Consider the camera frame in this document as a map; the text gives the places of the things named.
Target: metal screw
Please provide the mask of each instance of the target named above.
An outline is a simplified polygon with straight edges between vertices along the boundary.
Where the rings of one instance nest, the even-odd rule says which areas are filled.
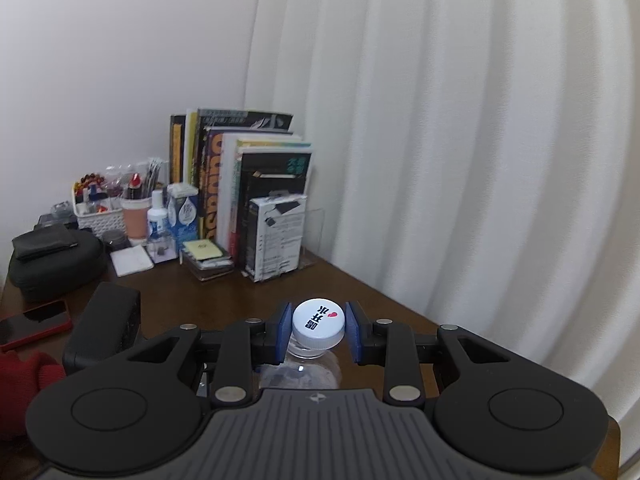
[[[407,402],[408,400],[415,400],[420,397],[420,390],[415,386],[400,384],[389,390],[389,396],[391,396],[392,399]]]
[[[220,402],[238,402],[246,397],[246,391],[240,386],[222,386],[214,395]]]

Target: wooden desk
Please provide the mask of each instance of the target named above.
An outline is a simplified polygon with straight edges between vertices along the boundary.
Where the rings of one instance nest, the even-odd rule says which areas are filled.
[[[248,317],[267,318],[284,301],[298,304],[309,298],[327,298],[338,304],[357,300],[370,319],[388,317],[405,322],[416,332],[434,333],[436,325],[424,317],[396,303],[380,292],[364,285],[336,267],[324,261],[314,266],[281,276],[270,282],[251,283],[234,272],[228,276],[198,282],[187,269],[177,262],[161,264],[153,270],[118,278],[109,269],[102,280],[140,290],[142,295],[142,332],[147,338],[156,336],[182,323],[196,323],[204,330],[222,329],[237,319]],[[72,318],[77,319],[91,297],[97,282],[90,283],[66,295]],[[27,308],[20,291],[6,284],[0,303],[0,317],[21,312]],[[34,349],[49,353],[60,360],[68,334],[52,336],[46,340],[20,348],[18,354],[25,357]],[[346,341],[342,341],[334,353],[342,373],[341,388],[372,388],[382,395],[383,369],[377,366],[355,365]],[[431,365],[421,365],[427,396],[436,396]],[[615,421],[609,427],[607,441],[596,460],[596,472],[607,480],[617,478],[620,454],[620,430]],[[33,451],[28,443],[2,470],[10,448],[0,448],[0,478],[28,478],[36,467]]]

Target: stack of books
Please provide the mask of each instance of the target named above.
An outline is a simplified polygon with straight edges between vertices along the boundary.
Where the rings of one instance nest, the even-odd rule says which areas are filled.
[[[198,108],[171,116],[170,180],[198,189],[198,234],[244,270],[252,199],[304,194],[312,145],[292,115]]]

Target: black book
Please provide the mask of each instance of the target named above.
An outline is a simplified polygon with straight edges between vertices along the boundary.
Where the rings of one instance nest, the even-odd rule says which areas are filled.
[[[240,170],[236,232],[231,254],[243,269],[249,202],[253,198],[304,193],[311,153],[244,153]]]
[[[277,112],[259,112],[253,110],[223,110],[219,108],[198,108],[196,119],[196,138],[193,145],[192,184],[200,187],[200,179],[204,177],[204,158],[207,151],[207,136],[210,128],[225,130],[273,130],[287,133],[293,115]]]

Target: small box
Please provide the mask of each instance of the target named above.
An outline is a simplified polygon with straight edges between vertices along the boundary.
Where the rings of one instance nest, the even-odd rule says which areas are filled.
[[[298,268],[305,207],[302,194],[249,202],[245,269],[254,282]]]
[[[189,240],[197,240],[198,189],[185,182],[169,184],[166,188],[169,231],[176,241],[176,250]]]

